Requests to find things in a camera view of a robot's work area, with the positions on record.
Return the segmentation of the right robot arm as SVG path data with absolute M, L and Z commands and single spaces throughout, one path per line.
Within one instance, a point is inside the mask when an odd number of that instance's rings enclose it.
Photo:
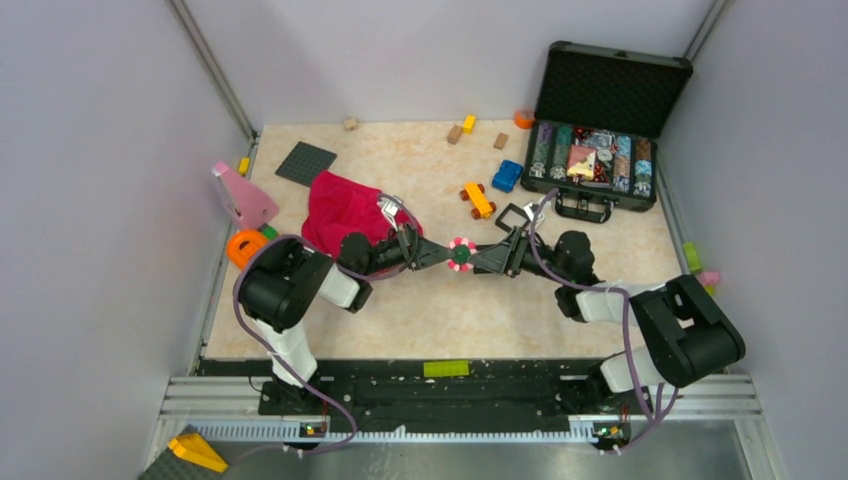
M 589 404 L 600 412 L 614 411 L 636 384 L 683 388 L 747 353 L 737 328 L 695 276 L 642 285 L 603 282 L 594 272 L 590 240 L 580 231 L 566 231 L 548 247 L 515 229 L 468 261 L 481 272 L 514 277 L 527 271 L 556 281 L 557 305 L 567 318 L 639 330 L 642 346 L 603 360 L 586 385 Z

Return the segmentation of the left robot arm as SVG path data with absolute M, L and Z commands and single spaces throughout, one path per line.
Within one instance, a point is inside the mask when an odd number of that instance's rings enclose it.
M 271 241 L 258 230 L 237 233 L 227 245 L 229 260 L 241 270 L 235 302 L 254 321 L 272 358 L 272 372 L 284 384 L 283 401 L 297 413 L 319 404 L 317 371 L 301 321 L 317 297 L 356 313 L 373 291 L 372 283 L 402 270 L 449 261 L 453 250 L 431 242 L 415 229 L 391 231 L 376 244 L 360 233 L 346 235 L 333 259 L 295 236 Z

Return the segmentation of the pink flower brooch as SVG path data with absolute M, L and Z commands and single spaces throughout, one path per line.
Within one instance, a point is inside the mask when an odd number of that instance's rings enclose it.
M 466 237 L 455 237 L 450 243 L 451 258 L 448 267 L 455 272 L 467 272 L 472 269 L 470 258 L 477 252 L 476 244 Z

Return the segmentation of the magenta garment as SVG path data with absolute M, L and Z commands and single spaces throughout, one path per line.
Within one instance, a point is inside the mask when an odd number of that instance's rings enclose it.
M 318 250 L 334 258 L 343 239 L 361 233 L 371 245 L 389 237 L 390 223 L 378 205 L 382 191 L 353 182 L 329 171 L 313 181 L 308 197 L 308 215 L 301 236 Z

